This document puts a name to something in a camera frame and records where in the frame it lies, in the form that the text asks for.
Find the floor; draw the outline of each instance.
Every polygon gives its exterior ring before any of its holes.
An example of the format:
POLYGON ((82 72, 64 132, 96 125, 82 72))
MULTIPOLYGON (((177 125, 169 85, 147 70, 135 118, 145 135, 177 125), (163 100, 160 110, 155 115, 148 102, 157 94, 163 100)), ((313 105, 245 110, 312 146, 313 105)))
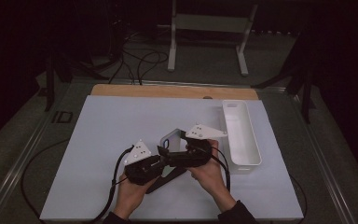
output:
MULTIPOLYGON (((124 48, 121 68, 118 70, 120 63, 116 63, 99 72, 105 77, 115 76, 111 83, 119 84, 249 88, 277 75, 296 41, 289 35, 251 34, 245 49, 249 76, 243 77, 234 50, 236 40, 236 36, 182 32, 175 71, 168 72, 164 61, 170 45, 167 31, 161 30, 157 40, 134 35, 124 48), (150 52, 155 53, 144 61, 162 62, 140 63, 139 59, 150 52)), ((43 208, 85 97, 94 84, 109 82, 75 70, 74 74, 70 84, 57 80, 56 104, 49 113, 44 111, 46 98, 36 95, 0 132, 0 223, 39 222, 34 212, 40 213, 43 208), (51 122, 56 111, 70 111, 74 117, 69 123, 51 122), (25 168, 27 172, 21 179, 25 168)), ((44 78, 44 74, 39 77, 42 87, 44 78)), ((268 111, 305 218, 273 223, 358 223, 358 165, 348 145, 317 88, 312 89, 311 123, 306 124, 298 112, 298 97, 284 92, 287 81, 257 92, 268 111)))

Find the hand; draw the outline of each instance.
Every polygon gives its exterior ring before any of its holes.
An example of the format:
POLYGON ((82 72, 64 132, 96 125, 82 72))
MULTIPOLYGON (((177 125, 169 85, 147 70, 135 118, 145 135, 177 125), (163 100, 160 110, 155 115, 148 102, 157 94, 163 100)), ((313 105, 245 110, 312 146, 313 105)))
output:
MULTIPOLYGON (((216 148, 219 148, 219 142, 215 140, 208 140, 212 146, 212 154, 218 158, 216 148)), ((212 195, 214 201, 221 212, 231 209, 236 201, 231 196, 223 181, 220 164, 214 159, 210 159, 206 164, 200 167, 187 168, 200 185, 212 195)))
MULTIPOLYGON (((120 181, 127 178, 125 174, 120 176, 120 181)), ((153 179, 143 186, 132 184, 129 179, 125 179, 118 185, 116 206, 113 209, 118 217, 128 220, 130 214, 141 204, 146 191, 157 179, 153 179)))

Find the black sleeve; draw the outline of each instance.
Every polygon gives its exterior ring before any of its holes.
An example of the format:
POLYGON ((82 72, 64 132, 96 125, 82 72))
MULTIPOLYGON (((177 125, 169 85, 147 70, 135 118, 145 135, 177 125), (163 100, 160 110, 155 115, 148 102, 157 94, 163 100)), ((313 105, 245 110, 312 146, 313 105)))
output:
POLYGON ((219 218, 220 223, 225 223, 225 224, 258 223, 241 201, 237 201, 234 207, 220 214, 217 217, 219 218))
POLYGON ((130 224, 128 220, 124 220, 121 217, 116 216, 113 212, 110 212, 109 215, 103 220, 103 224, 130 224))

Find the white plastic container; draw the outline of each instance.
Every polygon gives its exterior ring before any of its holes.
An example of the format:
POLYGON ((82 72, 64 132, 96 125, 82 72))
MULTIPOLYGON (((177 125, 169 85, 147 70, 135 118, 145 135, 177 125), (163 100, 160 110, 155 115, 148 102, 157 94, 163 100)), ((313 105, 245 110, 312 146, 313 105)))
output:
POLYGON ((228 133, 222 143, 229 171, 234 175, 250 174, 261 163, 261 156, 246 102, 224 100, 221 125, 228 133))

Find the black cable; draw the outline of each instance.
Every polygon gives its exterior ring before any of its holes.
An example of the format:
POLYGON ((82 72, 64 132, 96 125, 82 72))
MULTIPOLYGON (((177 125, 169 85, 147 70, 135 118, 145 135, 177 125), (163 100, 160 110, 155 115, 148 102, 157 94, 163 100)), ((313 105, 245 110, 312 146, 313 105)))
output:
POLYGON ((149 53, 146 53, 146 55, 144 55, 142 58, 134 55, 134 54, 131 54, 129 52, 127 52, 126 50, 123 50, 124 53, 130 55, 131 57, 135 58, 135 59, 138 59, 140 62, 138 63, 138 67, 137 67, 137 72, 136 72, 136 75, 138 77, 138 82, 140 85, 143 85, 143 78, 145 76, 146 73, 148 73, 150 70, 152 70, 153 68, 155 68, 159 63, 165 63, 167 60, 168 60, 168 54, 164 53, 164 52, 160 52, 160 51, 157 51, 157 50, 154 50, 154 49, 143 49, 143 50, 150 50, 151 52, 149 53), (156 61, 148 61, 146 60, 147 57, 151 56, 151 55, 155 55, 157 54, 158 55, 158 59, 156 61), (147 69, 145 72, 143 72, 142 74, 140 73, 140 69, 141 69, 141 65, 142 63, 151 63, 153 64, 149 69, 147 69))
MULTIPOLYGON (((199 147, 196 147, 196 149, 199 150, 199 151, 201 151, 201 152, 203 152, 203 153, 208 154, 208 152, 207 152, 206 150, 204 150, 204 149, 201 149, 201 148, 199 148, 199 147)), ((222 163, 222 162, 219 160, 219 158, 215 157, 214 155, 211 155, 211 158, 214 159, 215 161, 217 161, 217 162, 223 167, 223 169, 225 170, 225 174, 226 174, 226 188, 228 189, 228 191, 230 191, 230 188, 231 188, 231 178, 230 178, 230 174, 229 174, 228 167, 225 166, 225 164, 222 163)))
POLYGON ((107 202, 106 202, 105 207, 103 208, 103 211, 102 211, 96 218, 94 218, 93 220, 88 221, 88 222, 86 222, 86 223, 89 223, 89 224, 90 224, 90 223, 95 223, 95 222, 97 222, 98 220, 100 220, 100 219, 105 215, 105 213, 106 213, 107 210, 109 209, 110 204, 111 204, 112 201, 113 201, 113 196, 115 195, 116 185, 119 184, 119 183, 121 183, 122 181, 124 181, 124 179, 121 180, 121 181, 119 181, 119 182, 116 181, 118 166, 120 165, 120 162, 121 162, 121 160, 123 159, 123 157, 124 157, 127 153, 130 153, 130 152, 132 151, 132 149, 133 149, 133 146, 130 147, 130 148, 127 148, 126 150, 124 150, 124 152, 121 153, 120 157, 119 157, 118 160, 117 160, 116 167, 115 167, 115 172, 114 172, 114 174, 113 174, 113 179, 112 179, 112 187, 111 187, 110 190, 109 190, 109 197, 108 197, 108 200, 107 200, 107 202))
POLYGON ((292 178, 292 179, 296 182, 296 184, 297 184, 298 187, 300 188, 301 193, 302 193, 303 196, 304 196, 304 201, 305 201, 304 218, 301 219, 301 220, 297 223, 297 224, 300 224, 300 223, 302 223, 302 222, 304 221, 304 219, 305 219, 305 217, 306 217, 306 215, 307 215, 307 213, 308 213, 307 195, 305 194, 305 191, 301 188, 301 185, 298 183, 298 181, 297 181, 292 175, 289 174, 289 176, 290 176, 290 178, 292 178))
POLYGON ((34 161, 34 159, 39 156, 40 154, 42 154, 42 152, 45 152, 47 151, 48 149, 50 148, 53 148, 53 147, 56 147, 57 145, 59 144, 62 144, 64 142, 67 142, 69 141, 69 138, 68 139, 65 139, 65 140, 62 140, 58 143, 55 143, 49 147, 45 147, 43 148, 42 150, 40 150, 39 152, 37 152, 36 154, 33 155, 33 157, 28 161, 27 165, 25 166, 24 168, 24 171, 22 172, 22 175, 21 175, 21 180, 20 180, 20 189, 21 189, 21 194, 22 194, 22 197, 24 198, 25 202, 28 204, 28 206, 31 208, 31 210, 34 212, 34 214, 36 215, 37 219, 43 223, 43 224, 46 224, 45 221, 39 219, 40 215, 39 213, 37 212, 36 208, 34 208, 34 206, 31 204, 30 200, 28 199, 26 193, 25 193, 25 188, 24 188, 24 178, 25 178, 25 173, 27 172, 29 166, 31 165, 31 163, 34 161))
POLYGON ((222 155, 223 159, 225 160, 226 167, 227 167, 227 169, 228 169, 228 162, 227 162, 227 160, 226 160, 225 154, 223 154, 223 152, 220 151, 219 148, 217 148, 217 147, 212 147, 212 148, 213 148, 213 149, 216 149, 216 150, 220 153, 220 155, 222 155))
POLYGON ((214 159, 215 161, 219 162, 219 164, 223 167, 223 169, 225 170, 225 174, 226 174, 226 188, 228 189, 228 191, 230 191, 231 188, 231 178, 229 175, 229 170, 228 168, 225 166, 224 163, 222 163, 217 157, 215 157, 214 155, 211 155, 212 159, 214 159))
POLYGON ((118 74, 118 72, 120 71, 121 67, 123 66, 123 63, 124 63, 124 55, 123 55, 123 53, 121 53, 121 56, 120 56, 119 59, 121 60, 121 64, 118 67, 118 69, 116 70, 116 72, 113 73, 113 75, 109 78, 108 84, 112 83, 113 78, 115 78, 115 76, 118 74))

